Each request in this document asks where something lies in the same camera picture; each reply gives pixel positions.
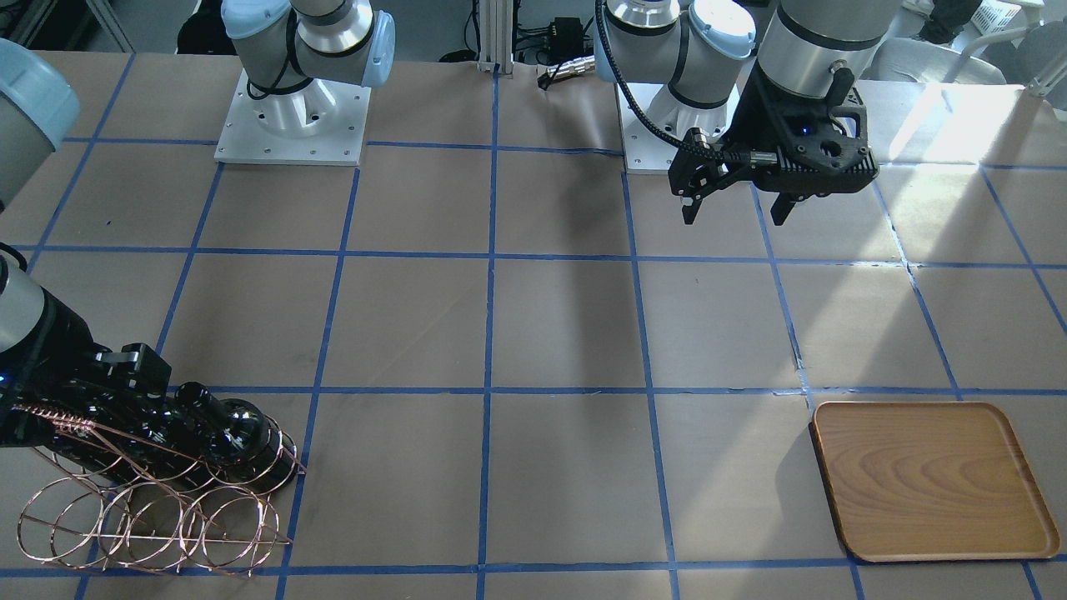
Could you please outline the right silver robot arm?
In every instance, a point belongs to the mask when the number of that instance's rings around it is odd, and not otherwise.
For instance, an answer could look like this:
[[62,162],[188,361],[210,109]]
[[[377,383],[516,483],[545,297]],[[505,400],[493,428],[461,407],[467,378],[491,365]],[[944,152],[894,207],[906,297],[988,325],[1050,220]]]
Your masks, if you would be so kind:
[[[179,204],[168,160],[196,158],[220,178],[225,164],[359,165],[365,119],[349,114],[385,84],[395,58],[395,23],[368,1],[224,1],[221,19],[243,64],[213,157],[206,145],[176,139],[122,139],[113,167],[123,185],[145,181],[138,209]],[[60,72],[29,49],[3,41],[3,207],[50,153],[60,149],[80,110]],[[75,312],[30,277],[23,255],[3,246],[3,446],[39,447],[53,429],[39,417],[20,425],[16,402],[37,400],[54,378],[90,360],[94,341]]]

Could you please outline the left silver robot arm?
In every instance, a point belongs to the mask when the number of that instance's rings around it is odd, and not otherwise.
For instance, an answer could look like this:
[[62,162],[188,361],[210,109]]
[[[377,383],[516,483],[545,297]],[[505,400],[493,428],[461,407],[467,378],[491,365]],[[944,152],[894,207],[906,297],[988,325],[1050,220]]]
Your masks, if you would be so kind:
[[649,133],[692,224],[735,183],[776,193],[774,224],[808,198],[864,190],[879,173],[857,79],[897,1],[780,1],[759,32],[735,1],[598,1],[598,72]]

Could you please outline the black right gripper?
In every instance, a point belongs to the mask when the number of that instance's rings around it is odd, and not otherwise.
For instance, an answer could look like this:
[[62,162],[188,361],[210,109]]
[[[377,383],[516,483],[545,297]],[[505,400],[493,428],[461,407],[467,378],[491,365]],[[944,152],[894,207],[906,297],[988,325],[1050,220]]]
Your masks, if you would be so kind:
[[3,446],[42,447],[54,433],[50,422],[17,405],[42,405],[138,435],[155,422],[171,375],[171,365],[152,346],[128,344],[112,351],[92,338],[70,307],[43,293],[38,323],[3,351]]

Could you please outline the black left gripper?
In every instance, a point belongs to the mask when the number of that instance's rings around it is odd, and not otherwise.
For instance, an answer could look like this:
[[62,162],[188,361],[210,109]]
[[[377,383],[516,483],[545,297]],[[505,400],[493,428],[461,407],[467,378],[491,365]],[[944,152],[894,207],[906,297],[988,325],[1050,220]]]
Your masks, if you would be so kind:
[[705,198],[736,181],[778,193],[774,225],[784,225],[810,195],[857,193],[879,174],[867,141],[867,111],[845,58],[817,65],[826,91],[805,97],[777,84],[757,60],[727,132],[708,142],[694,127],[669,168],[669,185],[683,198],[682,217],[694,224]]

